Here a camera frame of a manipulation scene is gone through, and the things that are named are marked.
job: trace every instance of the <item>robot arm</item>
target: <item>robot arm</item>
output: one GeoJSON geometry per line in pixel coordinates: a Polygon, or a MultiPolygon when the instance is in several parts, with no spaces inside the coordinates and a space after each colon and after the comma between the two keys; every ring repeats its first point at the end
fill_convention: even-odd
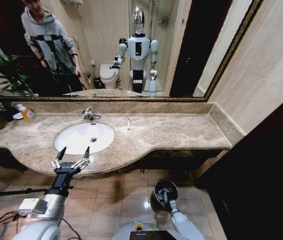
{"type": "Polygon", "coordinates": [[[26,226],[13,240],[59,240],[59,225],[64,215],[64,202],[68,196],[72,177],[83,170],[89,163],[90,147],[78,162],[60,162],[66,147],[51,161],[56,178],[52,186],[44,193],[43,199],[26,198],[18,208],[21,214],[30,214],[37,220],[26,226]]]}
{"type": "Polygon", "coordinates": [[[187,216],[177,208],[176,200],[169,201],[171,207],[171,222],[175,230],[189,240],[205,240],[198,228],[188,220],[187,216]]]}
{"type": "Polygon", "coordinates": [[[156,92],[156,78],[157,70],[155,70],[155,64],[157,62],[158,53],[158,41],[152,40],[150,43],[150,82],[149,82],[149,93],[151,97],[155,97],[156,92]]]}
{"type": "Polygon", "coordinates": [[[127,40],[125,38],[121,38],[119,40],[119,55],[115,56],[115,61],[113,62],[113,66],[110,69],[120,69],[125,62],[125,54],[127,50],[127,40]]]}

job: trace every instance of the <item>faucet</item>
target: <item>faucet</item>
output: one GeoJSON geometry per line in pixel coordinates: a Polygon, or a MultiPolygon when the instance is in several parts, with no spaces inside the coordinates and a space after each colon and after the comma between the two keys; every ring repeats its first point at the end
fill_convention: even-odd
{"type": "Polygon", "coordinates": [[[91,108],[86,108],[84,111],[82,111],[81,115],[83,115],[83,121],[88,120],[94,120],[94,119],[101,119],[102,116],[94,114],[93,110],[91,108]]]}

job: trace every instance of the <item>sink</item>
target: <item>sink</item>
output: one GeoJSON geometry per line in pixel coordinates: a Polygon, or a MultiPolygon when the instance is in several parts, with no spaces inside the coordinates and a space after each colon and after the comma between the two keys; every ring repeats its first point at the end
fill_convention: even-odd
{"type": "Polygon", "coordinates": [[[107,148],[114,140],[114,130],[103,123],[80,123],[61,131],[55,139],[55,148],[66,154],[83,155],[89,146],[91,154],[107,148]]]}

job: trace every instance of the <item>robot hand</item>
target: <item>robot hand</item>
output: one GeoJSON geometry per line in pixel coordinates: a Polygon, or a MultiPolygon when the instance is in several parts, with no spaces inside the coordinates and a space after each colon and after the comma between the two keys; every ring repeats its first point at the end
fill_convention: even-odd
{"type": "Polygon", "coordinates": [[[110,69],[121,69],[122,64],[125,62],[125,58],[121,56],[115,56],[115,61],[113,61],[113,65],[110,66],[110,69]]]}

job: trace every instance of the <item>yellow label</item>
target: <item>yellow label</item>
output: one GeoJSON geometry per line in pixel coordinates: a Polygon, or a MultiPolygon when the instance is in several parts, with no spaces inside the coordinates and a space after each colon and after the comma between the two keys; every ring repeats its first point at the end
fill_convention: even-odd
{"type": "Polygon", "coordinates": [[[139,222],[139,223],[135,224],[135,226],[133,227],[133,230],[134,231],[144,231],[145,227],[141,222],[139,222]]]}

